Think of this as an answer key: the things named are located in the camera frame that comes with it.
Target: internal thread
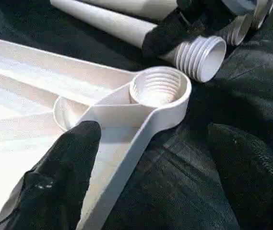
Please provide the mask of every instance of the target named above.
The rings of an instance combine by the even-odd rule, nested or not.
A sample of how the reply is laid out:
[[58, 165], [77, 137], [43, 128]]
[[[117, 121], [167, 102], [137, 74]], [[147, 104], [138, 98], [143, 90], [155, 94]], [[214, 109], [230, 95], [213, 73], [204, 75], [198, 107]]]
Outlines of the internal thread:
[[150, 107], [159, 107], [177, 99], [181, 75], [171, 68], [151, 68], [133, 81], [136, 101]]

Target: white plastic tray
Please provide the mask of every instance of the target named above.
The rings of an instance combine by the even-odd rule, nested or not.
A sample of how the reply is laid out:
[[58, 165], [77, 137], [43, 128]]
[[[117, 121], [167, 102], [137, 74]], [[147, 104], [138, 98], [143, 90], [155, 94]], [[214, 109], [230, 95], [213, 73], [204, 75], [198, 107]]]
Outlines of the white plastic tray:
[[[176, 69], [165, 71], [183, 79], [185, 85], [180, 95], [185, 95], [184, 99], [179, 98], [173, 105], [150, 113], [145, 109], [141, 119], [133, 118], [133, 122], [139, 121], [132, 126], [125, 126], [124, 120], [115, 116], [107, 117], [113, 119], [113, 126], [110, 121], [103, 124], [105, 115], [100, 117], [102, 120], [97, 118], [101, 121], [102, 137], [77, 229], [97, 230], [103, 226], [151, 137], [183, 119], [190, 81]], [[59, 125], [70, 128], [95, 104], [112, 107], [129, 101], [129, 82], [144, 73], [146, 71], [119, 70], [0, 40], [0, 181], [7, 183], [6, 189], [0, 189], [0, 208], [23, 173], [63, 133], [54, 121], [53, 107], [56, 118], [72, 120], [72, 123]], [[124, 95], [124, 99], [118, 99], [118, 95]], [[174, 112], [172, 108], [175, 108], [174, 120], [170, 117]]]

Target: gloved hand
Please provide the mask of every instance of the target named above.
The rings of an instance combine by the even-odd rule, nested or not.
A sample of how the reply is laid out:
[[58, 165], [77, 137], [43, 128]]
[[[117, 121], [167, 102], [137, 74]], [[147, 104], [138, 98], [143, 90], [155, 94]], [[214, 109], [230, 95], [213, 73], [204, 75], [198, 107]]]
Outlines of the gloved hand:
[[177, 5], [146, 35], [142, 45], [146, 58], [166, 54], [186, 39], [213, 35], [256, 7], [251, 0], [177, 0]]
[[0, 212], [0, 230], [74, 230], [100, 138], [94, 121], [61, 135], [15, 186]]

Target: white plastic tube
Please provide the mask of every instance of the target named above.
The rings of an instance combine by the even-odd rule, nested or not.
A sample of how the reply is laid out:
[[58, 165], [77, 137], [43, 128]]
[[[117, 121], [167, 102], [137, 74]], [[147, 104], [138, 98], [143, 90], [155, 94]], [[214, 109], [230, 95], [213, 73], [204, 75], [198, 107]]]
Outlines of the white plastic tube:
[[[146, 34], [157, 26], [76, 0], [50, 2], [60, 10], [138, 48], [142, 47]], [[190, 78], [207, 82], [219, 70], [225, 53], [226, 43], [221, 37], [198, 37], [195, 41], [181, 43], [161, 58], [171, 62]]]
[[162, 20], [176, 7], [175, 0], [80, 0], [110, 10]]
[[252, 29], [259, 30], [265, 17], [273, 10], [273, 0], [257, 0], [257, 6], [253, 15]]
[[[163, 20], [176, 7], [176, 0], [81, 0], [90, 4], [119, 12], [125, 12], [150, 19]], [[251, 15], [238, 16], [232, 23], [216, 35], [221, 36], [229, 45], [238, 46], [244, 40], [250, 25]]]
[[238, 16], [232, 23], [217, 32], [216, 35], [221, 36], [227, 42], [227, 44], [238, 46], [243, 42], [245, 36], [247, 35], [252, 20], [252, 14]]

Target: round opening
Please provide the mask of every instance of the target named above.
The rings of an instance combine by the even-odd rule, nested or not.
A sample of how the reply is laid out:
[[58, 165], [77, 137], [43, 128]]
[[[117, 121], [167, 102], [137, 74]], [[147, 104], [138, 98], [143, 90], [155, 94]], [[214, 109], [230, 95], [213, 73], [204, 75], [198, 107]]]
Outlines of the round opening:
[[240, 19], [239, 18], [237, 18], [237, 19], [240, 20], [240, 22], [239, 22], [237, 35], [233, 41], [233, 45], [235, 45], [235, 46], [238, 46], [243, 42], [243, 40], [244, 40], [244, 38], [251, 26], [252, 15], [247, 14], [247, 15], [241, 17]]
[[156, 67], [142, 71], [130, 84], [132, 100], [148, 107], [158, 108], [181, 97], [183, 73], [177, 69]]
[[198, 79], [200, 82], [207, 82], [211, 80], [221, 67], [226, 54], [226, 42], [220, 40], [208, 52], [200, 66], [200, 75]]

